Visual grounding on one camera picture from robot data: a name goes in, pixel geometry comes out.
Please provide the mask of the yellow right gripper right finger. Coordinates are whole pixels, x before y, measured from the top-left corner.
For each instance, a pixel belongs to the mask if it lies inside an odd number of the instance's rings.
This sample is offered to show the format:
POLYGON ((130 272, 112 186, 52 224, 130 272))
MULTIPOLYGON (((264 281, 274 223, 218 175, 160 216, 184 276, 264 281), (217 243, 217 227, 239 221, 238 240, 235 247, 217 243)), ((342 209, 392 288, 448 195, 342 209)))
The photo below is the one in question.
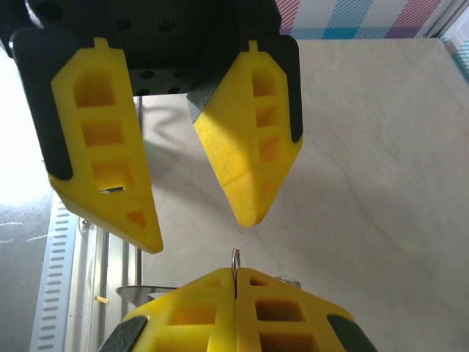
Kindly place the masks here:
POLYGON ((250 268, 237 271, 239 351, 376 351, 344 308, 250 268))

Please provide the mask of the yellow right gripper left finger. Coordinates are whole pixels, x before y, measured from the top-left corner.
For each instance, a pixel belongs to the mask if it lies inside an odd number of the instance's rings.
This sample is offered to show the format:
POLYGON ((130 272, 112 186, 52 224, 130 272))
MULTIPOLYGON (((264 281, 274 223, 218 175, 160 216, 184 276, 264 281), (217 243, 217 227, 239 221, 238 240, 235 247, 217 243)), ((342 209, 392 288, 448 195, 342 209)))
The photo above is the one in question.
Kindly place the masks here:
POLYGON ((100 351, 235 351, 235 280, 212 271, 135 308, 100 351))

